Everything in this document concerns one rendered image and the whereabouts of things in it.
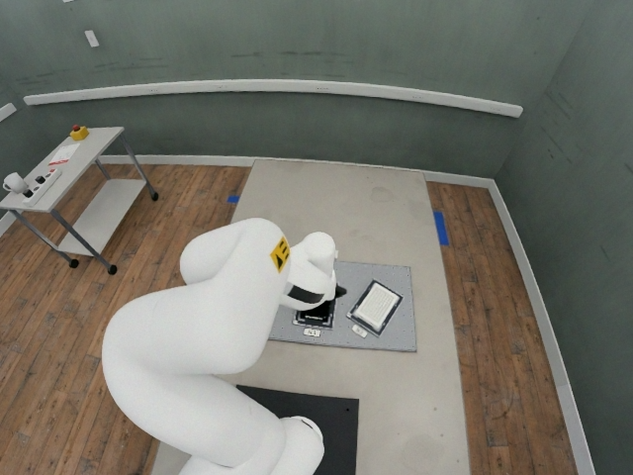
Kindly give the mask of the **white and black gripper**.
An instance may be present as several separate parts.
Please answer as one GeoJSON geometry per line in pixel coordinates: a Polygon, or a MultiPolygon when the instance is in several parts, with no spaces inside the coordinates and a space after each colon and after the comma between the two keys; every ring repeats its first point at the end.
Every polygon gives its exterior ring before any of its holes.
{"type": "Polygon", "coordinates": [[[329,305],[332,306],[332,302],[334,303],[336,298],[340,298],[343,295],[347,294],[347,289],[342,288],[342,287],[340,287],[338,285],[335,286],[336,279],[335,279],[335,273],[334,273],[333,270],[332,270],[332,276],[331,276],[330,279],[332,281],[332,289],[331,289],[331,292],[330,292],[330,294],[329,294],[329,296],[328,296],[328,298],[326,300],[330,300],[330,304],[329,305]]]}

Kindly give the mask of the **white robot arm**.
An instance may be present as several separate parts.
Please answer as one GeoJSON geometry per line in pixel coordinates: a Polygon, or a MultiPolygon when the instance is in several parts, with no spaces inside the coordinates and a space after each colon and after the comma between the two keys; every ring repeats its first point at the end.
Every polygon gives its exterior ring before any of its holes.
{"type": "Polygon", "coordinates": [[[314,474],[324,452],[315,423],[279,420],[212,374],[257,361],[279,304],[322,304],[337,254],[325,233],[289,248],[276,225],[247,219],[185,247],[187,286],[134,299],[112,317],[102,346],[108,388],[138,427],[192,454],[179,475],[314,474]]]}

